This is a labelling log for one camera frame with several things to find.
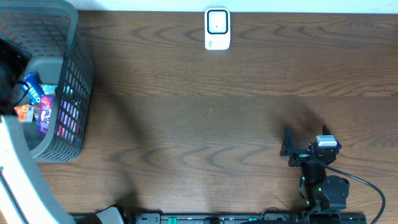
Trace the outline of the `purple sanitary pad pack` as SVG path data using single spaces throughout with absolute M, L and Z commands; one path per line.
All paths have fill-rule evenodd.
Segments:
M 39 105 L 39 116 L 37 120 L 38 133 L 45 136 L 49 129 L 50 117 L 52 112 L 55 95 L 43 95 Z

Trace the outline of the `blue Oreo cookie pack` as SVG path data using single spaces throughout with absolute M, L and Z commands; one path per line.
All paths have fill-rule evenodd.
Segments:
M 22 88 L 32 104 L 39 104 L 41 102 L 42 96 L 45 95 L 37 80 L 37 75 L 34 72 L 30 72 L 22 79 Z

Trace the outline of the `mint green wipes pack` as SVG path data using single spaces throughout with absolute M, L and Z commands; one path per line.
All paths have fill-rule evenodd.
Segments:
M 45 95 L 56 95 L 58 86 L 49 84 L 40 84 L 41 89 Z

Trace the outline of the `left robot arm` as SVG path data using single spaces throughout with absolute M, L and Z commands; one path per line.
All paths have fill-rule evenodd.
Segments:
M 14 111 L 11 95 L 26 61 L 1 41 L 1 213 L 8 223 L 75 223 L 32 159 Z

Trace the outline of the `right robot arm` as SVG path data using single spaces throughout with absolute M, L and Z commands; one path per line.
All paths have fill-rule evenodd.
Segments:
M 280 156 L 289 158 L 290 167 L 301 168 L 299 191 L 310 209 L 339 212 L 346 209 L 349 182 L 337 175 L 326 174 L 326 167 L 336 160 L 341 144 L 327 126 L 323 126 L 322 131 L 323 134 L 318 135 L 306 149 L 297 149 L 290 129 L 285 128 Z

